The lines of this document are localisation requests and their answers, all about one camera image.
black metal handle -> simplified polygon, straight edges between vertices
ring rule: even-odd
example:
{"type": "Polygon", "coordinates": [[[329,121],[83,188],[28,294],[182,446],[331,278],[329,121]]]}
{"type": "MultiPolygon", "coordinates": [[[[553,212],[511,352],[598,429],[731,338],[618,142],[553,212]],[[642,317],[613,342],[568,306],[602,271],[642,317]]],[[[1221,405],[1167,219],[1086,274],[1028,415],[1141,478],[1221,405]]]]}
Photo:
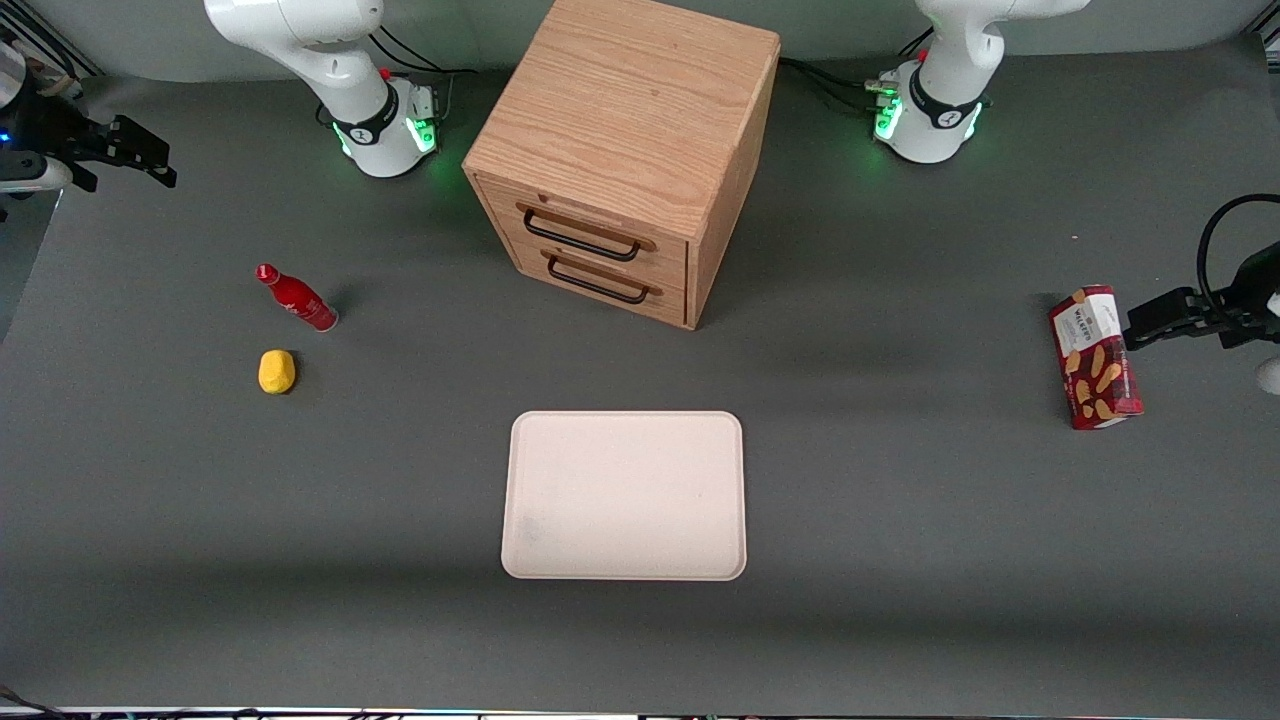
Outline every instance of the black metal handle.
{"type": "Polygon", "coordinates": [[[600,293],[600,295],[603,295],[605,297],[612,297],[613,300],[617,300],[618,302],[626,302],[627,305],[640,305],[641,302],[644,302],[645,297],[649,297],[649,287],[648,286],[640,286],[640,295],[622,295],[621,292],[617,292],[614,290],[609,290],[607,287],[600,287],[600,286],[598,286],[595,283],[590,283],[590,282],[586,282],[584,279],[575,278],[572,275],[566,275],[564,273],[558,273],[558,272],[556,272],[556,263],[558,260],[559,260],[559,258],[557,258],[554,255],[552,255],[552,256],[549,256],[547,259],[547,272],[550,273],[550,275],[553,278],[558,279],[558,281],[564,281],[564,282],[567,282],[570,284],[576,284],[577,287],[580,287],[582,290],[590,290],[591,292],[598,292],[598,293],[600,293]]]}
{"type": "Polygon", "coordinates": [[[631,250],[626,252],[616,252],[613,250],[607,250],[604,247],[596,247],[590,242],[582,242],[581,240],[573,240],[567,234],[561,234],[549,229],[540,228],[534,224],[534,209],[530,208],[525,210],[525,229],[536,234],[538,237],[545,237],[547,240],[558,242],[561,245],[567,245],[570,247],[576,247],[579,250],[585,250],[600,258],[608,258],[609,260],[617,260],[618,263],[630,263],[636,259],[636,254],[640,252],[640,243],[632,242],[631,250]]]}

red snack box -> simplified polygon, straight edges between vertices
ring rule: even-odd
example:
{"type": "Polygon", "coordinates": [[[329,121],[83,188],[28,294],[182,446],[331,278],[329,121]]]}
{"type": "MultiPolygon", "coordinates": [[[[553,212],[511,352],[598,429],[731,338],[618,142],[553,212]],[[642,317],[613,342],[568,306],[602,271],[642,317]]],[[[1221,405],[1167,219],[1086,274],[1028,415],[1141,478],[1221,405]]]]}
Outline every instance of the red snack box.
{"type": "Polygon", "coordinates": [[[1048,314],[1071,427],[1098,430],[1142,415],[1111,286],[1085,286],[1048,314]]]}

red plastic bottle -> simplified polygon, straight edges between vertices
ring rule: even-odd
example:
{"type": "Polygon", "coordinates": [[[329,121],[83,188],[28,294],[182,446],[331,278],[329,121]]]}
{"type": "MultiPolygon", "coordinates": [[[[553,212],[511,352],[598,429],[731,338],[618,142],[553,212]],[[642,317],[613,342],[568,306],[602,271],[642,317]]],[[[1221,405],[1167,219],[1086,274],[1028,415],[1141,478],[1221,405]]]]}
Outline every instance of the red plastic bottle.
{"type": "Polygon", "coordinates": [[[312,328],[325,332],[338,324],[338,314],[325,304],[307,283],[276,270],[271,265],[257,266],[257,279],[271,288],[271,295],[285,310],[302,318],[312,328]]]}

yellow sponge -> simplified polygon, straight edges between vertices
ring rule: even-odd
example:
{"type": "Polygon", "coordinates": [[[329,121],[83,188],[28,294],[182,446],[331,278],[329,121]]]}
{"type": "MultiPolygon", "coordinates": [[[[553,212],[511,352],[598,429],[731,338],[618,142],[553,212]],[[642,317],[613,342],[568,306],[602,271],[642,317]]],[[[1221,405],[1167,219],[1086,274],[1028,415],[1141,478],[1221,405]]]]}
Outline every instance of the yellow sponge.
{"type": "Polygon", "coordinates": [[[288,351],[268,350],[262,354],[262,361],[257,365],[257,384],[262,387],[262,392],[271,395],[288,392],[297,377],[293,356],[288,351]]]}

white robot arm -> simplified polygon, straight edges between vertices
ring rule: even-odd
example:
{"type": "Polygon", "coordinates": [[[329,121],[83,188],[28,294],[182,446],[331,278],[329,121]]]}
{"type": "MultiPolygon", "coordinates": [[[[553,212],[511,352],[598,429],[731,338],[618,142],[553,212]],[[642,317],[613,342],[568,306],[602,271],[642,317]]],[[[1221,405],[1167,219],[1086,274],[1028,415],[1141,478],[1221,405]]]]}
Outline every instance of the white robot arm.
{"type": "Polygon", "coordinates": [[[384,79],[349,42],[381,27],[381,0],[205,0],[223,37],[298,74],[334,118],[343,151],[365,173],[394,177],[435,149],[430,88],[384,79]]]}
{"type": "Polygon", "coordinates": [[[876,138],[915,163],[941,163],[973,136],[982,92],[1005,58],[1002,20],[1052,18],[1089,0],[915,0],[936,37],[924,61],[881,73],[876,138]]]}

